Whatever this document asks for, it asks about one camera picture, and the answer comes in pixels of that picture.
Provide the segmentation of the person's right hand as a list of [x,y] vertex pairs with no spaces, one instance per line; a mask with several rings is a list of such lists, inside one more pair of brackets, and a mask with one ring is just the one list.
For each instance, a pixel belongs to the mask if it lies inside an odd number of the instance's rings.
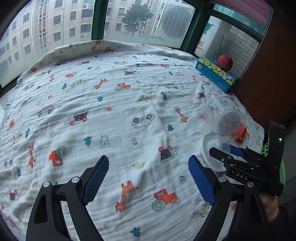
[[267,193],[260,193],[262,204],[265,208],[268,222],[272,222],[279,213],[278,197]]

